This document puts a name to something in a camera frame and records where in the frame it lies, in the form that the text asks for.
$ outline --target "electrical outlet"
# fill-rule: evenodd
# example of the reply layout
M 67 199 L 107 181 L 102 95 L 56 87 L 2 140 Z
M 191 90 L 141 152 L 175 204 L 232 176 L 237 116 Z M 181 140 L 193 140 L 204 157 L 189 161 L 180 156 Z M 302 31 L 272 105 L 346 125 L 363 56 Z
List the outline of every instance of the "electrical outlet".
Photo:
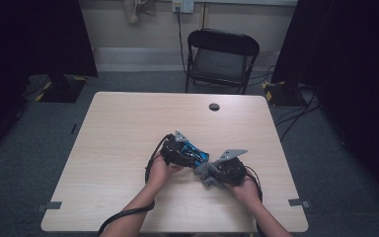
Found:
M 193 13 L 193 1 L 184 1 L 182 12 Z
M 180 12 L 184 11 L 183 1 L 172 1 L 172 12 L 178 12 L 177 9 L 180 9 Z

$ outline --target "forearm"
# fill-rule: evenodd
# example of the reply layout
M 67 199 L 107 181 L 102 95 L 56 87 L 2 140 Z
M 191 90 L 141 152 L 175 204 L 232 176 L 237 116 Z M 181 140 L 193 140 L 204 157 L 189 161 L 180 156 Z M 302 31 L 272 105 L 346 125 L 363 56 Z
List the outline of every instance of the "forearm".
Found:
M 247 204 L 247 207 L 266 237 L 291 236 L 291 234 L 269 213 L 259 199 L 251 201 Z
M 160 190 L 161 187 L 146 185 L 123 210 L 150 205 Z M 137 236 L 146 215 L 147 212 L 141 212 L 117 219 L 106 228 L 101 236 Z

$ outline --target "white wall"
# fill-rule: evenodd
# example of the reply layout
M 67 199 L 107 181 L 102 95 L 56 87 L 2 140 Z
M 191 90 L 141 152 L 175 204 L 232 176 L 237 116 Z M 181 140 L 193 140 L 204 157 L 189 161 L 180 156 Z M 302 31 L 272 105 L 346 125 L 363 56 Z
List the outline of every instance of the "white wall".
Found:
M 127 21 L 122 1 L 81 0 L 80 4 L 92 47 L 165 48 L 179 51 L 178 20 L 172 13 L 170 1 L 157 1 L 156 16 L 139 14 L 136 24 Z M 201 27 L 203 6 L 203 3 L 195 2 L 193 14 L 181 14 L 185 50 L 189 33 Z M 250 35 L 261 46 L 259 62 L 263 66 L 273 65 L 294 8 L 292 4 L 207 3 L 204 26 Z

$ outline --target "light wood tabletop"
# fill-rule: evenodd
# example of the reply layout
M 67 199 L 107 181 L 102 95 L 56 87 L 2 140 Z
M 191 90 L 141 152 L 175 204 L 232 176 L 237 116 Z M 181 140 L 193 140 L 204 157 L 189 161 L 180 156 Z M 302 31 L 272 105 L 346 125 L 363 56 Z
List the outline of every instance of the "light wood tabletop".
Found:
M 211 103 L 219 111 L 209 109 Z M 266 100 L 260 96 L 97 93 L 41 223 L 44 231 L 98 231 L 144 186 L 159 141 L 179 130 L 215 161 L 226 149 L 259 175 L 264 205 L 290 232 L 308 223 Z M 142 232 L 255 232 L 255 220 L 229 190 L 206 188 L 191 168 L 157 195 Z

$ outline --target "person's left hand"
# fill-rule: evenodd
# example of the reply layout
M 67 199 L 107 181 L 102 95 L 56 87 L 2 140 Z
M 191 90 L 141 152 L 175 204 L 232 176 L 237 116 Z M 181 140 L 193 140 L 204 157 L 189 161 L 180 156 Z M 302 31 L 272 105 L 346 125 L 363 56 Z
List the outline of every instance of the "person's left hand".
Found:
M 161 189 L 171 179 L 173 174 L 183 170 L 184 167 L 166 165 L 164 158 L 159 152 L 156 153 L 155 157 L 147 184 Z

